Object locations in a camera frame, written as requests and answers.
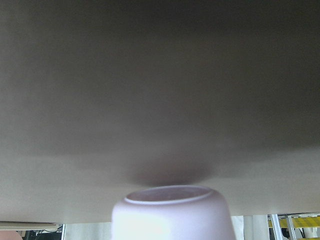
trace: yellow rail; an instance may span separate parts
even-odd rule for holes
[[[280,219],[279,220],[280,227],[287,229],[287,220],[286,219]],[[320,228],[320,216],[308,216],[308,217],[293,217],[292,223],[294,228]],[[272,228],[271,220],[268,221],[269,228]]]

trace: metal pole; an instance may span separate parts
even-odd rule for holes
[[[282,240],[282,232],[281,232],[281,227],[278,219],[278,214],[272,214],[270,216],[271,216],[271,222],[273,226],[274,238],[275,240]]]
[[[285,216],[285,218],[286,218],[286,224],[288,225],[290,240],[297,240],[296,232],[295,232],[295,228],[294,228],[294,224],[292,222],[291,216],[287,215]]]

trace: gray surface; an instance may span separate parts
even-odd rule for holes
[[[320,5],[251,4],[2,2],[0,221],[170,184],[319,212]]]

